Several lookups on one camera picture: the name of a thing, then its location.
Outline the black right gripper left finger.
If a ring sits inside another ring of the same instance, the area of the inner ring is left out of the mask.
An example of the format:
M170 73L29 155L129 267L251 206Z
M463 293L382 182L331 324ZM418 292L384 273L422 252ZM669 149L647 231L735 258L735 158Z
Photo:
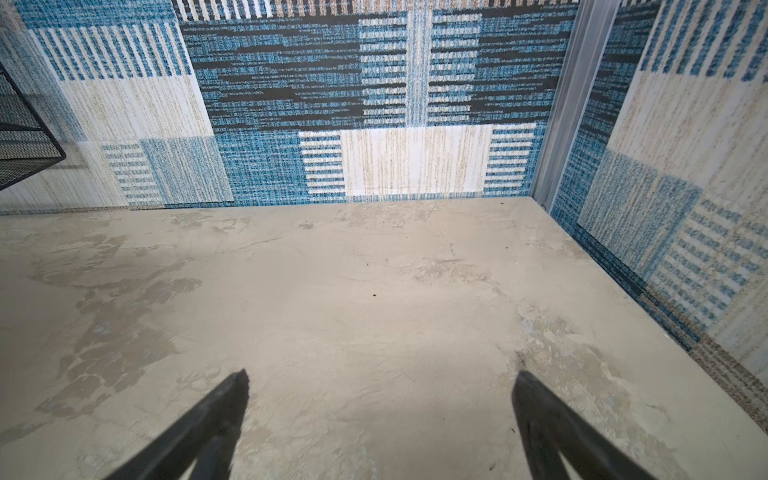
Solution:
M226 377L110 479L228 479L249 399L244 369Z

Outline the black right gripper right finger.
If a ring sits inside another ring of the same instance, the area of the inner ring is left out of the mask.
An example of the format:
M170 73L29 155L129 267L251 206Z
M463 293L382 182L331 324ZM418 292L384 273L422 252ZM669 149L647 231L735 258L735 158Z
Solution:
M533 373L518 373L511 403L532 478L568 479L566 464L582 479L652 477Z

